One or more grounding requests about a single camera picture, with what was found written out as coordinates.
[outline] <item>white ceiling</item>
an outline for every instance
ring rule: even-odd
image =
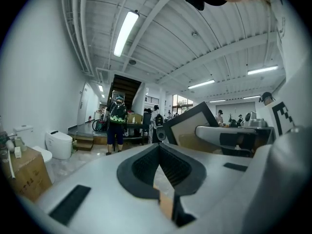
[[[285,78],[275,19],[262,1],[206,5],[202,12],[185,0],[76,1],[64,0],[66,19],[85,74],[94,82],[109,84],[119,74],[201,102],[272,92]],[[113,50],[130,10],[139,10],[140,17],[118,58]],[[248,70],[271,65],[279,69],[247,76]],[[209,79],[216,83],[187,89]]]

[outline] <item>green backpack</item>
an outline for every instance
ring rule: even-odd
[[[110,122],[116,124],[125,123],[127,117],[127,108],[125,104],[117,104],[116,102],[114,102],[110,113]]]

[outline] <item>railing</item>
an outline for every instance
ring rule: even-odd
[[[146,96],[145,97],[145,102],[148,102],[148,103],[152,103],[152,104],[159,104],[159,99],[157,98],[154,98],[154,97],[150,97],[150,96]]]

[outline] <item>floor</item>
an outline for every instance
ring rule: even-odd
[[[83,125],[80,125],[78,127],[75,127],[71,130],[68,130],[69,135],[79,135],[79,136],[85,136],[85,137],[92,137],[92,136],[97,136],[97,137],[107,137],[106,132],[97,132],[94,131],[92,128],[92,122],[87,122]]]
[[[54,185],[56,185],[58,182],[62,181],[67,176],[69,176],[70,174],[78,170],[84,164],[91,162],[92,160],[101,158],[101,157],[105,158],[106,153],[107,153],[107,146],[93,145],[93,148],[90,152],[76,151],[67,160],[60,160],[60,159],[53,158],[52,169],[55,175]],[[156,187],[161,192],[163,192],[167,197],[173,199],[174,189],[171,186],[170,182],[168,181],[167,177],[165,176],[160,166],[158,167],[156,174],[155,174],[154,185],[156,185]]]

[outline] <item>window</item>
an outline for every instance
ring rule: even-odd
[[[173,106],[176,106],[177,105],[177,95],[174,96],[174,99],[173,99]]]
[[[174,95],[173,96],[173,106],[172,106],[172,113],[175,114],[182,114],[191,108],[193,108],[193,101],[190,99],[186,99],[182,96]]]
[[[182,96],[177,96],[177,102],[180,105],[186,105],[187,104],[187,99],[182,97]]]
[[[187,107],[182,107],[182,113],[184,113],[185,111],[187,111]]]

